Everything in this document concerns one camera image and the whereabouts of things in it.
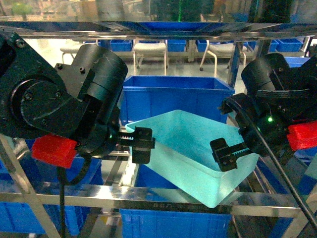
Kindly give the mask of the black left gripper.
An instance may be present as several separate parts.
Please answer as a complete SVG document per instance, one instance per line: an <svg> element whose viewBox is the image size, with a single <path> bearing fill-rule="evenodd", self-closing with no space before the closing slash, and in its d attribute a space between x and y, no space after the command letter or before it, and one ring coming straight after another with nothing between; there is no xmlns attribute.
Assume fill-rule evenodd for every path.
<svg viewBox="0 0 317 238"><path fill-rule="evenodd" d="M118 142L121 146L132 148L132 163L148 164L151 150L155 148L156 139L153 130L147 127L135 127L133 132L119 133L120 109L115 106L108 119L105 112L97 117L88 138L81 139L79 154L84 158L102 158L113 151Z"/></svg>

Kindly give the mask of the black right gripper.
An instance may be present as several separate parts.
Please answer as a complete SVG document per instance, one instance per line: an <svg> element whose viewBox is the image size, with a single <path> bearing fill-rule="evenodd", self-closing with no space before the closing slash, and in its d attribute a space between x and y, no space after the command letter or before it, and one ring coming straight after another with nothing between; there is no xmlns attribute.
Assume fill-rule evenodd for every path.
<svg viewBox="0 0 317 238"><path fill-rule="evenodd" d="M246 108L237 108L239 134L244 142L229 146L224 138L210 142L212 156L222 172L237 169L237 160L252 152L261 156L272 153L278 159L289 159L293 151L287 140L287 124L271 114L258 116Z"/></svg>

